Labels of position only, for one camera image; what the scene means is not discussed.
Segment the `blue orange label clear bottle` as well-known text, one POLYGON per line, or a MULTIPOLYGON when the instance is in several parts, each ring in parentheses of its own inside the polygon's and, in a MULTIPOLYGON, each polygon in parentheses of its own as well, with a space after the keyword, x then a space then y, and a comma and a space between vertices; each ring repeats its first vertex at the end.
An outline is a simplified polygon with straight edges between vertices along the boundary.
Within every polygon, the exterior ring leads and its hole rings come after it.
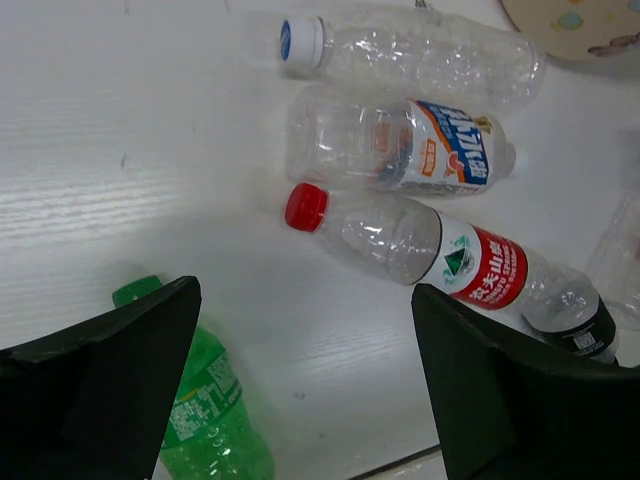
POLYGON ((323 84, 292 101, 286 139, 290 178, 336 190, 471 196, 521 174, 528 160, 490 115, 323 84))

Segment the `green plastic soda bottle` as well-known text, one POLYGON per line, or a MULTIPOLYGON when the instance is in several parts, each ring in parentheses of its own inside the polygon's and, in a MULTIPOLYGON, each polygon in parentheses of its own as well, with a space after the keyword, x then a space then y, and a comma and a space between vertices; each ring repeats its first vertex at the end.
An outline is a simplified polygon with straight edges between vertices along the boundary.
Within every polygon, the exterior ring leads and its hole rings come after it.
POLYGON ((159 458, 173 479, 273 479, 271 451, 251 424, 222 343, 198 326, 159 458))

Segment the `blue white cap clear bottle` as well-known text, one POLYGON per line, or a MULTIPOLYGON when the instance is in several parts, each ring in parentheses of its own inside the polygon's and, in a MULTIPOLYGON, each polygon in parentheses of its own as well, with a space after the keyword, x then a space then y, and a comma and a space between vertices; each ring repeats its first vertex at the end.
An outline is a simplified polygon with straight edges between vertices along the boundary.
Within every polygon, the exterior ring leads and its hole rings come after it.
POLYGON ((286 70, 352 88, 422 93, 508 115, 538 94, 546 59, 535 43, 456 15, 333 23, 283 20, 286 70))

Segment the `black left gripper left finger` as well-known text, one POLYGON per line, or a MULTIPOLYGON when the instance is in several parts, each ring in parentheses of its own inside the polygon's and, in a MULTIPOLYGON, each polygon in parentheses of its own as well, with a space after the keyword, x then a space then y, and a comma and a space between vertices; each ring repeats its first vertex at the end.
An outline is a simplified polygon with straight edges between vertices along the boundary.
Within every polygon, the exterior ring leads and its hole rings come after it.
POLYGON ((183 276, 1 352, 4 479, 149 479, 201 306, 183 276))

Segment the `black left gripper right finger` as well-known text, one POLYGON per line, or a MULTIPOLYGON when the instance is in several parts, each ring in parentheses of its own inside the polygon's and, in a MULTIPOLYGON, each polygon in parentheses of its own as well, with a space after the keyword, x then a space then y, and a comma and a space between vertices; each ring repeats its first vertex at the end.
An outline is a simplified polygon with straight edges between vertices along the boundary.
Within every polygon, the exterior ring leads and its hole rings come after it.
POLYGON ((448 478, 638 478, 638 369, 542 343, 429 285, 411 306, 448 478))

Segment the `red cap Nongfu water bottle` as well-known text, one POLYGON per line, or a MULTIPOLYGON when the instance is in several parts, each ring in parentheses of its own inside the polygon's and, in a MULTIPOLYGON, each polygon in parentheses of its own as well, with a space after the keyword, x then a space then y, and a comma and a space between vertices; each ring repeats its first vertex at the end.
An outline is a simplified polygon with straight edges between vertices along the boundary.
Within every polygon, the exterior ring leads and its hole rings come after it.
POLYGON ((405 286, 431 285, 487 311, 512 311, 546 343, 616 363, 616 324, 591 280, 533 249, 397 194, 293 188, 284 219, 405 286))

